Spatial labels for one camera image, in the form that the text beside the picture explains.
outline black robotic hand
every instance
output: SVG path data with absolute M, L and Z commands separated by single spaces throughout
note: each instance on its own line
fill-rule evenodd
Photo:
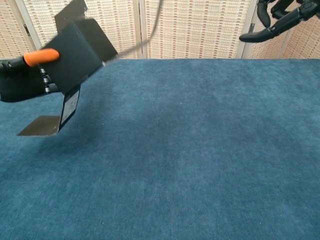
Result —
M 0 61 L 0 101 L 14 103 L 59 92 L 39 66 L 58 58 L 56 50 L 43 49 Z
M 271 8 L 272 17 L 278 21 L 271 25 L 271 20 L 267 12 L 269 3 L 275 0 L 259 0 L 257 4 L 257 15 L 262 24 L 266 27 L 259 32 L 245 33 L 239 37 L 242 42 L 261 43 L 298 25 L 301 21 L 307 21 L 314 15 L 320 17 L 320 0 L 296 0 L 300 4 L 299 7 L 292 11 L 286 11 L 286 8 L 294 0 L 278 0 Z

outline cable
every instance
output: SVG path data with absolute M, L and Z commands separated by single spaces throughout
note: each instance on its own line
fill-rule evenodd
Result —
M 136 46 L 134 47 L 131 47 L 127 50 L 124 50 L 122 52 L 120 52 L 118 54 L 118 57 L 117 58 L 122 58 L 123 56 L 125 55 L 128 55 L 130 53 L 132 53 L 133 51 L 136 51 L 136 50 L 139 50 L 141 47 L 143 47 L 144 45 L 148 44 L 152 38 L 154 37 L 156 31 L 157 31 L 157 27 L 158 27 L 158 22 L 159 22 L 159 17 L 160 17 L 160 13 L 161 13 L 161 10 L 162 10 L 162 7 L 163 7 L 163 3 L 164 3 L 165 0 L 159 0 L 159 5 L 158 5 L 158 10 L 157 10 L 157 13 L 156 13 L 156 17 L 155 17 L 155 21 L 154 21 L 154 25 L 153 25 L 153 30 L 151 32 L 151 35 L 149 37 L 149 39 L 137 44 Z

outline blue carpet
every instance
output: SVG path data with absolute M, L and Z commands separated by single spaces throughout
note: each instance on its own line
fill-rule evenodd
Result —
M 0 239 L 320 237 L 320 60 L 120 60 L 0 103 Z

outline orange fingertip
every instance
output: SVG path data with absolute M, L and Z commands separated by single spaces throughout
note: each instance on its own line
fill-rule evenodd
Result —
M 59 52 L 53 48 L 45 48 L 39 51 L 27 52 L 23 55 L 25 63 L 30 67 L 56 61 L 59 57 Z

